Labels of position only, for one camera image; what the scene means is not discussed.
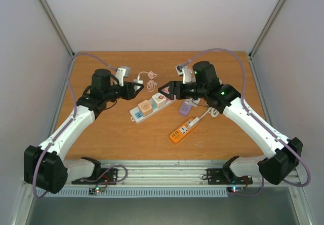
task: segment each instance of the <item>orange power strip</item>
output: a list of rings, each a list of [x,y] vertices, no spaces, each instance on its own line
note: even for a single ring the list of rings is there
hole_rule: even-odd
[[[197,124],[195,124],[194,126],[191,127],[191,129],[188,129],[188,125],[190,124],[191,121],[193,121],[194,118],[190,118],[189,120],[187,120],[184,124],[182,124],[176,131],[174,131],[171,135],[170,135],[170,139],[174,142],[174,143],[178,143],[180,140],[182,140],[187,134],[189,134],[189,132],[191,130],[193,130],[194,128],[196,128]]]

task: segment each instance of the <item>white vent strip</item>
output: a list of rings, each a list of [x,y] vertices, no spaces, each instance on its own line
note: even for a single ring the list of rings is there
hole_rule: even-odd
[[[37,189],[37,194],[44,191]],[[59,193],[47,193],[47,197],[102,197],[102,198],[154,198],[154,197],[227,197],[226,188],[110,188],[102,193],[90,195],[84,187],[66,187]]]

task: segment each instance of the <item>power strip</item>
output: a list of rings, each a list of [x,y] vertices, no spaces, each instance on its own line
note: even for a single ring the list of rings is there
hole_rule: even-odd
[[[167,106],[169,106],[170,104],[174,103],[176,100],[170,100],[167,99],[167,102],[164,106],[157,108],[154,104],[154,101],[152,98],[150,98],[148,100],[148,102],[151,104],[152,108],[153,108],[153,112],[150,113],[147,116],[143,116],[142,111],[137,107],[133,108],[132,110],[130,110],[130,114],[131,114],[131,120],[136,122],[136,124],[141,123],[142,121],[148,119],[149,117],[151,117],[152,115],[156,114],[157,112],[161,111],[162,109],[165,109]]]
[[[193,121],[194,118],[190,118],[187,120],[185,123],[183,123],[178,129],[176,129],[171,135],[170,139],[174,143],[178,143],[180,140],[182,140],[186,135],[189,134],[191,130],[196,128],[197,124],[191,127],[191,129],[188,129],[188,125],[190,124],[191,121]]]
[[[193,106],[197,107],[199,102],[200,102],[200,98],[198,98],[197,100],[192,100],[192,98],[184,100],[183,104],[181,105],[181,107],[179,109],[179,114],[184,117],[187,117],[191,108]]]

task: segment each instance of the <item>white wall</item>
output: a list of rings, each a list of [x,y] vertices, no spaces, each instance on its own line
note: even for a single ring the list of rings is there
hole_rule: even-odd
[[[274,125],[304,143],[312,172],[305,193],[317,224],[324,221],[323,8],[324,0],[288,0],[255,56]]]
[[[74,51],[250,51],[278,0],[47,0]]]
[[[23,153],[47,135],[68,54],[38,0],[0,0],[0,224],[23,182]]]

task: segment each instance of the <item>white power strip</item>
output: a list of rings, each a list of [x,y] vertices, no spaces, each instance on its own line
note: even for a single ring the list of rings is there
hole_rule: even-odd
[[[156,106],[153,103],[153,99],[150,98],[149,99],[149,103],[152,105],[153,108],[153,112],[150,113],[148,116],[143,116],[142,112],[140,111],[140,109],[138,107],[133,108],[132,110],[130,110],[130,114],[131,114],[131,120],[135,121],[137,124],[141,123],[142,121],[144,121],[145,119],[151,117],[152,115],[156,114],[157,112],[161,111],[162,109],[166,108],[167,106],[169,106],[170,104],[174,103],[176,100],[167,100],[166,104],[160,108],[156,108]]]

